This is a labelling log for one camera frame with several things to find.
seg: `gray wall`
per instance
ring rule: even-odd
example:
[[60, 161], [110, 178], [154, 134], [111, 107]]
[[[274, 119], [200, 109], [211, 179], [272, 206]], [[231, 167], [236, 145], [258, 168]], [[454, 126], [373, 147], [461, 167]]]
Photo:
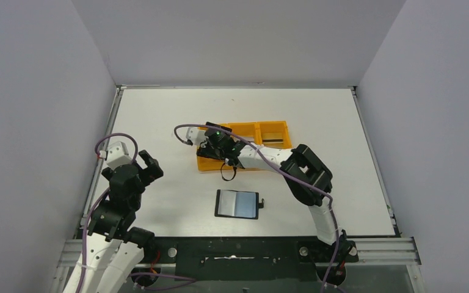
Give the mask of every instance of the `gray wall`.
[[405, 0], [73, 0], [118, 84], [357, 85]]
[[114, 83], [70, 0], [0, 1], [0, 292], [47, 292]]
[[469, 1], [407, 0], [357, 94], [428, 292], [469, 292]]

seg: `black cable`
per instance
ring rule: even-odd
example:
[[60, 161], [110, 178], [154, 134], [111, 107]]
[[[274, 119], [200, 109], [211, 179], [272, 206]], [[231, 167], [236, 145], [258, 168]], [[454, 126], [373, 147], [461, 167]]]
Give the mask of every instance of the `black cable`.
[[224, 180], [224, 181], [231, 181], [231, 180], [233, 180], [233, 179], [236, 177], [236, 169], [237, 169], [237, 168], [236, 168], [236, 167], [233, 167], [234, 174], [233, 174], [233, 177], [232, 177], [231, 179], [225, 179], [224, 174], [222, 173], [222, 169], [223, 169], [224, 166], [225, 166], [225, 163], [223, 163], [222, 166], [220, 167], [220, 175], [222, 176], [222, 180]]

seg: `purple cable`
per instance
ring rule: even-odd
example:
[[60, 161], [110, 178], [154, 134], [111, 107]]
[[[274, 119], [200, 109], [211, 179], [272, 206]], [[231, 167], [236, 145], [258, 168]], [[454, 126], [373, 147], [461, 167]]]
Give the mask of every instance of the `purple cable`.
[[210, 125], [202, 125], [202, 124], [182, 124], [182, 125], [177, 125], [174, 129], [173, 129], [173, 133], [175, 134], [175, 137], [182, 143], [186, 144], [186, 145], [189, 145], [189, 143], [183, 139], [181, 139], [179, 137], [179, 135], [177, 134], [177, 129], [179, 128], [185, 128], [185, 127], [202, 127], [202, 128], [209, 128], [209, 129], [214, 129], [216, 131], [221, 131], [229, 136], [233, 136], [239, 140], [241, 140], [242, 142], [244, 142], [246, 145], [250, 146], [251, 148], [253, 148], [257, 153], [258, 155], [260, 155], [261, 159], [267, 163], [267, 165], [269, 165], [271, 168], [274, 169], [274, 171], [276, 171], [278, 174], [280, 175], [283, 175], [284, 177], [287, 177], [288, 179], [294, 181], [294, 182], [297, 182], [303, 186], [305, 186], [306, 188], [309, 188], [325, 197], [328, 198], [328, 207], [330, 208], [330, 215], [332, 216], [332, 219], [333, 219], [333, 224], [335, 225], [335, 248], [333, 250], [333, 255], [332, 255], [332, 258], [330, 259], [330, 262], [328, 263], [328, 268], [326, 269], [326, 273], [324, 273], [324, 278], [322, 279], [322, 284], [321, 284], [321, 293], [324, 292], [324, 288], [325, 288], [325, 285], [326, 285], [326, 279], [328, 279], [328, 273], [330, 272], [330, 269], [332, 268], [333, 266], [333, 263], [335, 262], [335, 257], [337, 256], [337, 251], [339, 250], [339, 227], [337, 225], [337, 219], [335, 218], [335, 213], [333, 212], [333, 209], [332, 209], [332, 202], [333, 202], [333, 197], [328, 194], [327, 192], [324, 192], [323, 190], [321, 189], [318, 189], [317, 187], [315, 186], [312, 186], [304, 181], [301, 181], [299, 179], [297, 179], [296, 177], [293, 177], [283, 171], [281, 171], [276, 165], [274, 165], [273, 163], [271, 163], [269, 160], [267, 160], [267, 158], [265, 158], [265, 156], [260, 152], [260, 150], [252, 143], [250, 143], [248, 140], [246, 140], [245, 138], [241, 137], [241, 136], [237, 136], [236, 134], [230, 132], [230, 131], [227, 131], [225, 130], [224, 128], [220, 128], [220, 127], [215, 127], [215, 126], [210, 126]]
[[141, 273], [131, 273], [130, 275], [128, 275], [129, 277], [135, 277], [135, 276], [138, 276], [135, 280], [135, 283], [138, 281], [138, 279], [140, 277], [143, 277], [143, 276], [151, 276], [151, 277], [161, 277], [161, 278], [170, 278], [170, 279], [176, 279], [176, 280], [184, 280], [184, 281], [187, 281], [185, 283], [182, 283], [182, 284], [178, 284], [178, 285], [173, 285], [173, 286], [167, 286], [167, 287], [159, 287], [159, 288], [150, 288], [150, 287], [146, 287], [144, 288], [144, 290], [147, 290], [147, 291], [164, 291], [164, 290], [171, 290], [171, 289], [175, 289], [175, 288], [180, 288], [180, 287], [183, 287], [183, 286], [187, 286], [189, 284], [193, 284], [195, 283], [197, 280], [193, 279], [193, 278], [188, 278], [188, 277], [180, 277], [180, 276], [174, 276], [174, 275], [166, 275], [166, 274], [163, 274], [163, 273], [148, 273], [148, 272], [141, 272]]
[[[94, 152], [97, 155], [100, 155], [99, 147], [100, 147], [101, 143], [104, 142], [107, 139], [110, 139], [111, 137], [114, 137], [114, 136], [123, 136], [123, 137], [126, 137], [126, 138], [132, 140], [132, 143], [134, 143], [134, 155], [132, 156], [132, 161], [130, 163], [132, 164], [133, 162], [135, 162], [136, 157], [137, 157], [137, 142], [133, 137], [131, 137], [128, 134], [125, 134], [125, 133], [113, 133], [113, 134], [109, 134], [108, 136], [103, 137], [94, 146]], [[87, 265], [87, 228], [89, 227], [90, 218], [91, 218], [92, 212], [96, 209], [96, 207], [101, 202], [101, 200], [104, 197], [107, 196], [107, 194], [109, 193], [109, 190], [110, 189], [107, 188], [100, 195], [100, 197], [98, 197], [98, 199], [94, 202], [94, 204], [90, 208], [89, 213], [87, 214], [87, 218], [85, 219], [84, 231], [82, 233], [82, 272], [80, 274], [80, 280], [78, 281], [78, 287], [76, 287], [76, 293], [80, 293], [82, 291], [82, 287], [84, 286], [85, 266]]]

